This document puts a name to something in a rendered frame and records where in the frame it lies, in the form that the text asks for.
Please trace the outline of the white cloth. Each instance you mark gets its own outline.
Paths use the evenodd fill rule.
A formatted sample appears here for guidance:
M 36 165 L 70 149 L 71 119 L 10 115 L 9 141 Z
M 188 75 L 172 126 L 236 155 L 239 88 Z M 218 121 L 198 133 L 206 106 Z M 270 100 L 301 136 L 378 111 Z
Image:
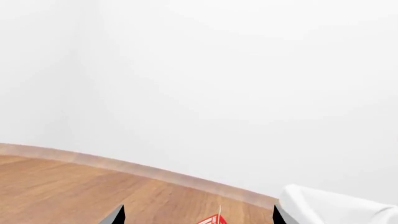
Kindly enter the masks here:
M 292 224 L 398 224 L 398 206 L 296 184 L 284 187 L 275 205 Z

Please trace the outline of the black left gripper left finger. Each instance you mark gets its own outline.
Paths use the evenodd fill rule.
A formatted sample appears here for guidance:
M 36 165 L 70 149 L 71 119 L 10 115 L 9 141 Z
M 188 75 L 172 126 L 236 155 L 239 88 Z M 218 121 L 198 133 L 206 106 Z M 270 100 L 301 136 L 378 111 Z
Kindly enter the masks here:
M 120 205 L 98 224 L 125 224 L 126 214 L 124 205 Z

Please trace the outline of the red and white carton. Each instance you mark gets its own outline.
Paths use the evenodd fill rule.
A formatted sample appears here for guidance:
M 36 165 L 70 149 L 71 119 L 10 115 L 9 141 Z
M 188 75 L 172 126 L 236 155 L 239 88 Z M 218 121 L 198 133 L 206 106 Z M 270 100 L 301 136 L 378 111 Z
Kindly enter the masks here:
M 196 224 L 232 224 L 228 218 L 229 216 L 224 214 L 224 207 L 220 205 L 215 214 L 203 218 L 199 222 L 196 222 Z

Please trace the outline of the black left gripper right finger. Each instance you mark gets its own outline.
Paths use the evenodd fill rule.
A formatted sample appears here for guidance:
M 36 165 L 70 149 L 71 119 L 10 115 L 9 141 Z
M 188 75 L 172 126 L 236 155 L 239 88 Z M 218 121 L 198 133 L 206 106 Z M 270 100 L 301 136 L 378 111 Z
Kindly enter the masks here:
M 278 205 L 274 205 L 272 219 L 274 224 L 292 224 L 291 216 Z

